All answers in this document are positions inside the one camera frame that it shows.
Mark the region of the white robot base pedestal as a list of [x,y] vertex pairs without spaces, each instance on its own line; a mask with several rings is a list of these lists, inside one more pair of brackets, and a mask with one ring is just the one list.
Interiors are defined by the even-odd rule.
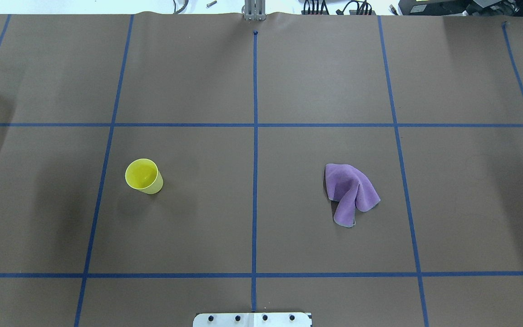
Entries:
[[311,313],[244,312],[203,313],[193,319],[193,327],[311,327]]

